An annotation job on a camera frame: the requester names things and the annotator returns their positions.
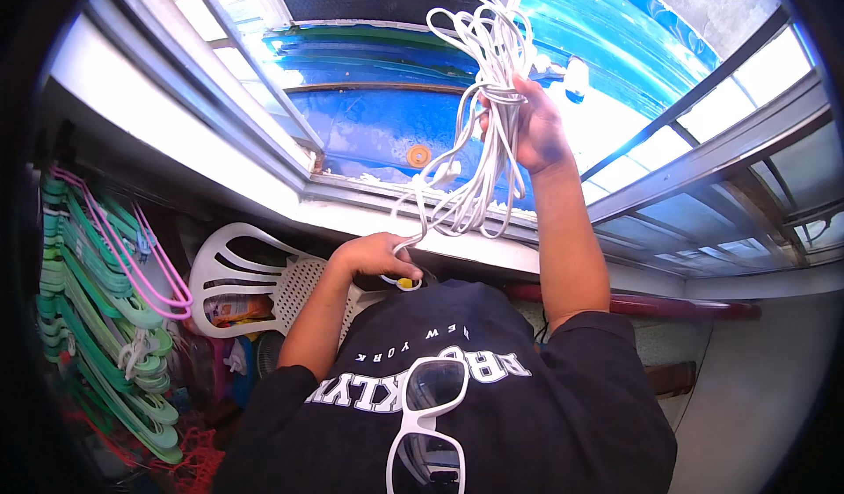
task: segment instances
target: power cord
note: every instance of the power cord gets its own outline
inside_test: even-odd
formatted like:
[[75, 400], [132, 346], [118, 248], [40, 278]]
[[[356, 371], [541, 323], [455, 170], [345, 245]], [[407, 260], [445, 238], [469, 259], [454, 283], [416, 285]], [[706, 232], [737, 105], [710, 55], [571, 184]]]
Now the power cord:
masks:
[[[399, 198], [393, 206], [391, 216], [396, 217], [399, 207], [415, 196], [422, 224], [421, 232], [396, 246], [394, 253], [422, 241], [429, 228], [446, 236], [459, 236], [479, 229], [485, 237], [495, 239], [504, 233], [510, 223], [513, 198], [524, 199], [526, 195], [522, 173], [516, 164], [519, 108], [525, 99], [513, 88], [513, 76], [527, 78], [530, 73], [536, 56], [533, 31], [530, 20], [521, 11], [506, 8], [500, 0], [479, 1], [481, 4], [474, 14], [466, 11], [453, 14], [440, 7], [428, 11], [426, 21], [431, 32], [474, 58], [480, 70], [475, 83], [467, 88], [460, 99], [453, 148], [432, 160], [412, 183], [415, 189]], [[481, 14], [485, 12], [485, 15], [491, 14], [493, 17], [482, 17]], [[433, 26], [431, 18], [439, 13], [451, 19], [459, 40]], [[516, 18], [524, 25], [524, 36], [516, 25]], [[489, 127], [480, 163], [469, 182], [447, 194], [434, 207], [428, 222], [423, 193], [437, 185], [450, 183], [460, 174], [460, 162], [454, 158], [468, 144], [473, 127], [483, 113], [477, 110], [479, 93], [490, 99]], [[463, 125], [466, 102], [469, 102], [469, 121]], [[432, 172], [434, 177], [427, 182]], [[486, 211], [493, 202], [495, 183], [501, 173], [505, 173], [507, 178], [507, 213], [501, 228], [491, 232], [484, 226]], [[452, 218], [451, 223], [446, 222], [448, 218]], [[402, 289], [412, 291], [419, 285]]]

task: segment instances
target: cable plug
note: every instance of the cable plug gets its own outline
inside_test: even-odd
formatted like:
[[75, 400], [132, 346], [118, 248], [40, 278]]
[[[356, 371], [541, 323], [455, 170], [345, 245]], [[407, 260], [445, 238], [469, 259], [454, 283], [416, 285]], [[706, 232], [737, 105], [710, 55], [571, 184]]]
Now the cable plug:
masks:
[[434, 173], [434, 179], [430, 182], [431, 186], [440, 186], [448, 184], [454, 179], [458, 178], [461, 172], [460, 162], [454, 161], [449, 166], [448, 162], [443, 162]]

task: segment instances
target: white wall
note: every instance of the white wall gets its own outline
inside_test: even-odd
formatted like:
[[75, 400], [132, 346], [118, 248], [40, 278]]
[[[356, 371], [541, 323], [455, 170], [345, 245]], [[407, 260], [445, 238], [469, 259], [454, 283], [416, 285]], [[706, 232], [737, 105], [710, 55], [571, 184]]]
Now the white wall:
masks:
[[758, 492], [822, 383], [844, 291], [760, 302], [759, 322], [718, 322], [677, 430], [672, 494]]

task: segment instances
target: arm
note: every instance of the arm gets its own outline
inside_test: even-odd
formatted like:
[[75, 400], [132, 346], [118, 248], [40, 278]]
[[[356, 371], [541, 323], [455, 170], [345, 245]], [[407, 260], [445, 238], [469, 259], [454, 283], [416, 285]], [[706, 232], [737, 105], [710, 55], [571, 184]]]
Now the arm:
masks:
[[405, 239], [380, 232], [344, 243], [332, 254], [282, 344], [279, 367], [304, 366], [311, 370], [317, 383], [325, 378], [337, 354], [346, 297], [354, 275], [393, 274], [422, 279], [422, 271], [410, 263], [406, 249], [393, 256], [393, 248]]
[[[513, 79], [526, 99], [516, 158], [530, 173], [539, 224], [539, 281], [553, 332], [582, 311], [609, 311], [604, 254], [586, 214], [580, 175], [560, 110], [532, 80]], [[484, 106], [489, 103], [482, 99]], [[486, 119], [481, 121], [486, 129]]]

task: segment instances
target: chair backrest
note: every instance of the chair backrest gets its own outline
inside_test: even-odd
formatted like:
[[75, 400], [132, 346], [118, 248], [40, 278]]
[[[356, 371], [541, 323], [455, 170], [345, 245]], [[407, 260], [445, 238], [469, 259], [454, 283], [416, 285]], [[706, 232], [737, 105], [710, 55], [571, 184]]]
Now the chair backrest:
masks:
[[[228, 244], [236, 237], [257, 238], [267, 245], [272, 245], [298, 258], [317, 258], [281, 243], [263, 230], [248, 223], [231, 223], [218, 229], [208, 237], [199, 248], [191, 268], [188, 287], [193, 295], [191, 320], [200, 333], [212, 338], [226, 339], [241, 334], [260, 333], [261, 331], [285, 331], [280, 320], [261, 320], [253, 323], [238, 323], [231, 327], [219, 328], [205, 316], [205, 300], [225, 294], [266, 294], [271, 295], [276, 289], [276, 282], [287, 267], [259, 264], [244, 259], [229, 249]], [[237, 267], [234, 269], [219, 260]], [[206, 288], [209, 282], [220, 285]], [[266, 285], [246, 285], [242, 282], [263, 282]]]

